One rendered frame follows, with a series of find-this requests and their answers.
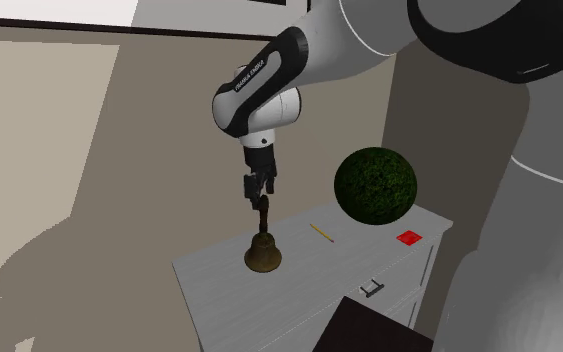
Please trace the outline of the yellow pencil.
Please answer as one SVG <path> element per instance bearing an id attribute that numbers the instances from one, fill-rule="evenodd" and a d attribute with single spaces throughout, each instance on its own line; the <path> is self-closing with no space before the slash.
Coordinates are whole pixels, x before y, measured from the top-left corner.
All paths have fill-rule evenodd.
<path id="1" fill-rule="evenodd" d="M 314 224 L 310 224 L 310 227 L 315 230 L 316 232 L 318 232 L 320 235 L 322 235 L 324 238 L 326 238 L 329 242 L 331 243 L 335 243 L 335 240 L 332 239 L 329 235 L 327 235 L 324 231 L 322 231 L 321 229 L 319 229 L 317 226 L 315 226 Z"/>

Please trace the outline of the grey chest of drawers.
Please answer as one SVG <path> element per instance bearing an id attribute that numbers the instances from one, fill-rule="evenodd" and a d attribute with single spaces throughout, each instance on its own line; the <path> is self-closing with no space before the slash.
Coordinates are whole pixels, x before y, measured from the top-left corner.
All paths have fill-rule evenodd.
<path id="1" fill-rule="evenodd" d="M 173 268 L 201 352 L 312 352 L 343 297 L 413 327 L 452 225 L 419 206 L 393 223 L 365 225 L 332 202 L 270 225 L 282 254 L 272 272 L 246 266 L 251 234 L 180 257 Z M 407 230 L 422 239 L 396 239 Z"/>

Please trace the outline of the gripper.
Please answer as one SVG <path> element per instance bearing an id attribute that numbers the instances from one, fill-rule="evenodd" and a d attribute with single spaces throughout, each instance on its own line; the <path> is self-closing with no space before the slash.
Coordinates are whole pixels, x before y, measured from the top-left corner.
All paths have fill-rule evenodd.
<path id="1" fill-rule="evenodd" d="M 243 177 L 244 197 L 250 201 L 253 210 L 258 210 L 264 187 L 267 194 L 275 192 L 277 168 L 274 145 L 262 148 L 244 146 L 243 152 L 245 164 L 252 172 Z"/>

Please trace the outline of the red square pad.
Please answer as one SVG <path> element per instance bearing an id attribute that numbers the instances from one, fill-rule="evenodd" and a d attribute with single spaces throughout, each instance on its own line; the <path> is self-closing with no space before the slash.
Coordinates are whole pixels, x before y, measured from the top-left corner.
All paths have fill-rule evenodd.
<path id="1" fill-rule="evenodd" d="M 422 236 L 414 231 L 407 230 L 396 237 L 397 240 L 407 246 L 412 246 L 422 239 Z"/>

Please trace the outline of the dark green mossy ball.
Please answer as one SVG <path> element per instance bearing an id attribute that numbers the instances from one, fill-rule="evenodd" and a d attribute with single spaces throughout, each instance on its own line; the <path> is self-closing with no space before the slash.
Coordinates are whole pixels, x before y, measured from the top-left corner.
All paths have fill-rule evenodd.
<path id="1" fill-rule="evenodd" d="M 366 147 L 348 155 L 334 177 L 338 205 L 367 225 L 397 221 L 414 205 L 418 182 L 411 164 L 398 152 Z"/>

